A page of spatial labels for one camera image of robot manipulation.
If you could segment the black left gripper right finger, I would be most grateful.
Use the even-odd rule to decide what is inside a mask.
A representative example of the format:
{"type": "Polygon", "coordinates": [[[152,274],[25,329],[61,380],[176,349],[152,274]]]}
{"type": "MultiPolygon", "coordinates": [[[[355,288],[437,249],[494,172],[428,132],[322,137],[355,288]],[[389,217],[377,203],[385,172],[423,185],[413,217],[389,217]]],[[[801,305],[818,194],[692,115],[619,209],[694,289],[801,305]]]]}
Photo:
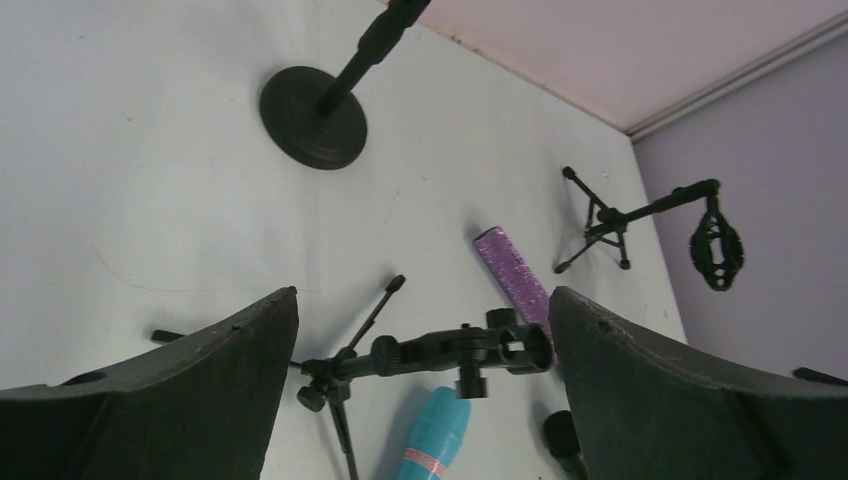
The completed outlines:
{"type": "Polygon", "coordinates": [[[742,366],[557,288],[549,321],[592,479],[843,479],[847,389],[742,366]]]}

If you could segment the black tripod mic stand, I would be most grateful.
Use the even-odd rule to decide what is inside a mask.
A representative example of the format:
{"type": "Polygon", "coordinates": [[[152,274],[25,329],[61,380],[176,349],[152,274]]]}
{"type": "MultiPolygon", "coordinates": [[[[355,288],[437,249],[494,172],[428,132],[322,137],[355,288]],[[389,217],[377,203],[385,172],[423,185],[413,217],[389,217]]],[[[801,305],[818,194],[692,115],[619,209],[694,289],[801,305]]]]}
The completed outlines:
{"type": "Polygon", "coordinates": [[[472,402],[488,395],[487,380],[482,374],[485,369],[505,369],[513,375],[527,375],[546,372],[554,363],[548,334],[538,325],[518,324],[511,308],[488,311],[485,327],[464,323],[458,329],[431,332],[403,342],[390,335],[379,336],[373,341],[369,354],[357,354],[356,346],[405,281],[404,276],[397,275],[388,283],[382,299],[365,323],[335,356],[289,364],[310,379],[309,384],[298,391],[298,401],[313,412],[329,408],[348,473],[353,479],[358,478],[359,471],[345,409],[353,380],[455,369],[458,379],[452,389],[460,398],[472,402]]]}

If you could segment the blue toy microphone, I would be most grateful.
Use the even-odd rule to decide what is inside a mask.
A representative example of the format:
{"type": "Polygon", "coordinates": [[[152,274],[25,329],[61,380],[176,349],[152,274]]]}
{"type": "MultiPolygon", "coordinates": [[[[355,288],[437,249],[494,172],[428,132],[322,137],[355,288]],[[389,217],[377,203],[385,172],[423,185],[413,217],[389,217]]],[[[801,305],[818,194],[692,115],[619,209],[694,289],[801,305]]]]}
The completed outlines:
{"type": "Polygon", "coordinates": [[[462,447],[471,411],[471,402],[456,390],[436,388],[413,424],[395,478],[444,479],[462,447]]]}

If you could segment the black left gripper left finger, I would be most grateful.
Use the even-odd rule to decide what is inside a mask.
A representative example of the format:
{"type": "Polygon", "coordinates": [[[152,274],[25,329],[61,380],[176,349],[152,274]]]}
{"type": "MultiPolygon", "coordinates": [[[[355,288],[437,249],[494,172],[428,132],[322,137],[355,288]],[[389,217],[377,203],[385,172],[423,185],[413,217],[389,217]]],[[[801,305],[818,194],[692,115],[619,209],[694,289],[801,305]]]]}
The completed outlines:
{"type": "Polygon", "coordinates": [[[1,393],[5,479],[257,479],[299,326],[279,289],[55,386],[1,393]]]}

